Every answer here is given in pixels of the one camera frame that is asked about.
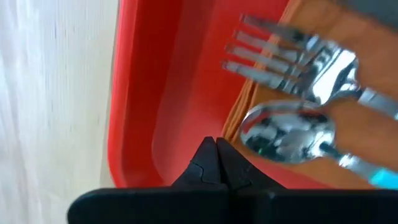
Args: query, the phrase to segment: cutlery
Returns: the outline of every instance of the cutlery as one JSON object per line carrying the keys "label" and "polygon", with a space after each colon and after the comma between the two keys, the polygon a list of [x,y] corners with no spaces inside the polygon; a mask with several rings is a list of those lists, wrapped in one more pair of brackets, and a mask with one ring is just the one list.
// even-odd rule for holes
{"label": "cutlery", "polygon": [[258,105],[247,113],[241,124],[242,143],[266,159],[285,164],[331,157],[340,167],[351,170],[372,185],[398,190],[398,173],[350,153],[340,153],[333,144],[333,120],[316,107],[315,103],[302,101]]}
{"label": "cutlery", "polygon": [[[223,62],[224,69],[320,106],[353,97],[364,106],[398,119],[398,102],[361,87],[356,80],[359,61],[353,51],[293,27],[248,15],[241,20],[226,47],[230,57]],[[279,36],[284,46],[264,40],[266,32]],[[263,49],[272,57],[262,55]],[[254,62],[267,68],[254,68]]]}

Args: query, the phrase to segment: metal spoon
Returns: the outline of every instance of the metal spoon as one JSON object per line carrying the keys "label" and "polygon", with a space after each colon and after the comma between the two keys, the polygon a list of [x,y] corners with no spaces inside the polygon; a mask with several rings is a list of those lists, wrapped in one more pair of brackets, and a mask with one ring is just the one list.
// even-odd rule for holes
{"label": "metal spoon", "polygon": [[332,157],[370,184],[398,190],[398,174],[352,154],[341,154],[333,145],[335,124],[316,110],[315,103],[276,101],[250,110],[241,124],[245,146],[266,159],[299,164],[318,157]]}

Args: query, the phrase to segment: fork handle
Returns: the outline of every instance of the fork handle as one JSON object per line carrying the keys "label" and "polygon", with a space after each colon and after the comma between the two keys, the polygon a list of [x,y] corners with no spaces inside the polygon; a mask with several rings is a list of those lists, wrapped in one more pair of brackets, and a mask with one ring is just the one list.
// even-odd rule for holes
{"label": "fork handle", "polygon": [[362,94],[358,102],[364,106],[368,106],[378,110],[394,120],[398,120],[398,102],[389,96],[380,94],[370,88],[362,90]]}

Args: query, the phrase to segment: blue handle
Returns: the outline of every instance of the blue handle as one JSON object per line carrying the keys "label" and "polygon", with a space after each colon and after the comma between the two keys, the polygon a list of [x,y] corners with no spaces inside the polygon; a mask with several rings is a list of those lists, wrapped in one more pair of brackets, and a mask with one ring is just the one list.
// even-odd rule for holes
{"label": "blue handle", "polygon": [[398,174],[382,168],[369,178],[369,183],[384,189],[398,190]]}

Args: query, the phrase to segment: spoon handle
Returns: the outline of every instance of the spoon handle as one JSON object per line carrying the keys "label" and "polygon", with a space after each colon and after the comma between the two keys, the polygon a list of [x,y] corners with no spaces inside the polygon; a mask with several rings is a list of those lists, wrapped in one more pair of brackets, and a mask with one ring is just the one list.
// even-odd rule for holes
{"label": "spoon handle", "polygon": [[358,103],[378,110],[393,119],[398,120],[398,101],[370,88],[365,88],[361,92],[362,94],[358,99]]}
{"label": "spoon handle", "polygon": [[398,173],[366,162],[352,154],[340,154],[335,147],[326,143],[322,143],[320,148],[336,159],[340,167],[353,171],[370,184],[384,189],[398,190]]}

